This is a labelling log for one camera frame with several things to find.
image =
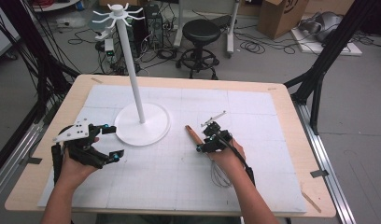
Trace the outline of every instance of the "caster wheel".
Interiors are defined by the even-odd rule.
[[[218,59],[214,59],[214,62],[213,62],[214,66],[217,66],[219,65],[219,60]]]

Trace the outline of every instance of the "round white base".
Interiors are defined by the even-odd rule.
[[[145,123],[140,123],[135,104],[124,107],[115,119],[118,138],[134,147],[152,145],[161,140],[170,129],[170,118],[163,107],[154,104],[142,106]]]

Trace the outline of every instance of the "human hand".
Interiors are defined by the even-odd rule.
[[[55,188],[65,188],[67,190],[75,190],[79,187],[86,178],[91,175],[97,168],[90,165],[83,165],[78,161],[74,161],[69,157],[68,148],[64,151],[63,166],[60,172],[60,177],[56,183]]]
[[[230,141],[230,144],[237,149],[245,160],[246,154],[244,153],[243,147],[240,146],[234,138]],[[215,161],[227,175],[231,172],[237,172],[239,169],[244,170],[243,163],[240,162],[234,152],[228,147],[222,151],[210,152],[208,153],[208,157]]]

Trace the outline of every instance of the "box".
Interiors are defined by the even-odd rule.
[[[128,3],[130,6],[143,6],[147,0],[100,0],[100,6],[106,7],[108,4],[115,5],[123,5],[126,6]]]
[[[309,0],[264,0],[257,30],[276,39],[297,26]]]

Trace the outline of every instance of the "floor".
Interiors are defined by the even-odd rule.
[[[51,16],[68,10],[72,9],[59,10]],[[81,15],[89,20],[92,11],[86,9]],[[236,24],[238,29],[235,31],[263,37],[256,31],[256,23],[256,18],[239,17]],[[94,43],[68,44],[69,39],[76,38],[76,32],[87,29],[85,26],[62,29],[61,32],[54,29],[53,32],[56,42],[77,69],[84,74],[101,73]],[[93,41],[95,33],[85,31],[78,33],[78,36]],[[285,40],[280,45],[289,45],[293,43],[291,39],[290,34],[285,34],[277,41]],[[268,45],[263,45],[264,53],[252,53],[242,49],[242,43],[235,39],[231,59],[225,53],[225,35],[208,46],[219,57],[220,64],[216,67],[219,79],[284,83],[306,72],[317,58],[313,54],[301,53],[296,46],[292,47],[293,54]],[[318,129],[355,220],[358,223],[381,223],[381,48],[361,43],[356,45],[362,51],[362,56],[338,57],[324,79]],[[180,50],[190,47],[191,43],[183,40]],[[148,61],[153,55],[150,51],[143,61]],[[175,61],[165,62],[155,58],[148,63],[140,63],[140,66],[143,68],[138,73],[141,77],[189,76],[185,68],[176,69]],[[194,78],[210,79],[210,76],[209,72],[204,71],[194,75]],[[296,87],[289,89],[289,92],[294,91]],[[0,59],[0,150],[34,105],[35,94],[34,84],[21,59]],[[0,223],[36,223],[41,218],[40,213],[10,212],[5,209],[5,200],[22,168],[20,165],[0,195]],[[94,220],[95,215],[74,214],[76,223],[93,223]],[[334,224],[340,221],[337,217],[293,218],[292,223]]]

